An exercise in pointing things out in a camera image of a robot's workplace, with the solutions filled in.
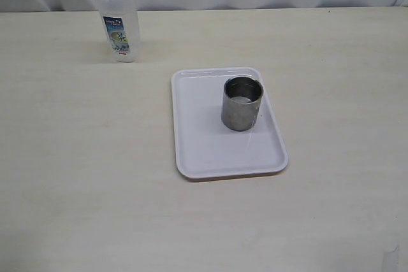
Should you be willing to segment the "stainless steel cup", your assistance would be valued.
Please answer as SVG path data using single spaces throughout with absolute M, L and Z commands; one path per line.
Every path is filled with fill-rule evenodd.
M 248 131 L 257 121 L 263 86 L 250 76 L 233 76 L 223 87 L 221 120 L 233 131 Z

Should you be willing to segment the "clear plastic pitcher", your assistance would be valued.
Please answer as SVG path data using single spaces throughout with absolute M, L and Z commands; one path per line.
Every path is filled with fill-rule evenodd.
M 136 0 L 95 0 L 113 57 L 134 62 L 140 53 Z

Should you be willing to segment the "white plastic tray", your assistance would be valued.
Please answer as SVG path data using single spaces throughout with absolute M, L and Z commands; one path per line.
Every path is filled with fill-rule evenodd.
M 289 164 L 268 94 L 248 131 L 221 120 L 224 83 L 233 76 L 262 80 L 251 67 L 185 69 L 171 78 L 176 166 L 190 180 L 274 175 Z

